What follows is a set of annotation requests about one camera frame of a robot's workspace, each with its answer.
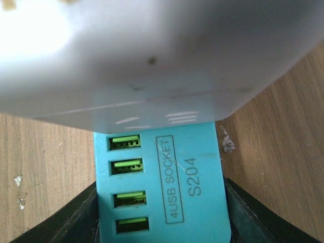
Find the teal power strip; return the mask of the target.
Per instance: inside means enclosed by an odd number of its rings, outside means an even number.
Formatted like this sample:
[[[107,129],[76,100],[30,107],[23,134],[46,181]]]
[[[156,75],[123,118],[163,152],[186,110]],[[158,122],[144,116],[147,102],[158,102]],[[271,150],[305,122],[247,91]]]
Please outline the teal power strip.
[[[101,242],[230,242],[214,123],[94,134]]]

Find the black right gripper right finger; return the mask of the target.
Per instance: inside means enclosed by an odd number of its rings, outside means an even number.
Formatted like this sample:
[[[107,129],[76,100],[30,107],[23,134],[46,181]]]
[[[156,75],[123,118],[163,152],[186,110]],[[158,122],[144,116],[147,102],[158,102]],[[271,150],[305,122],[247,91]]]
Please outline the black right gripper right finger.
[[[231,242],[319,242],[224,178]]]

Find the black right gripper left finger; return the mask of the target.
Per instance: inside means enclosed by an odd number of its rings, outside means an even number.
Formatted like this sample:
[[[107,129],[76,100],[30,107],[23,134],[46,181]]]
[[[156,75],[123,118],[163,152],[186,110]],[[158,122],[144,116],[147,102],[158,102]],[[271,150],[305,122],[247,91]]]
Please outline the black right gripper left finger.
[[[100,242],[96,183],[12,242]]]

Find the white cube adapter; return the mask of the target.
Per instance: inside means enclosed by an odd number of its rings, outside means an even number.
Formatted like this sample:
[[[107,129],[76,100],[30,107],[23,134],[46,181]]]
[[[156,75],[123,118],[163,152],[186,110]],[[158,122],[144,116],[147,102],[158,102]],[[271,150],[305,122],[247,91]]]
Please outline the white cube adapter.
[[[323,1],[1,1],[1,112],[100,133],[225,119],[323,40]]]

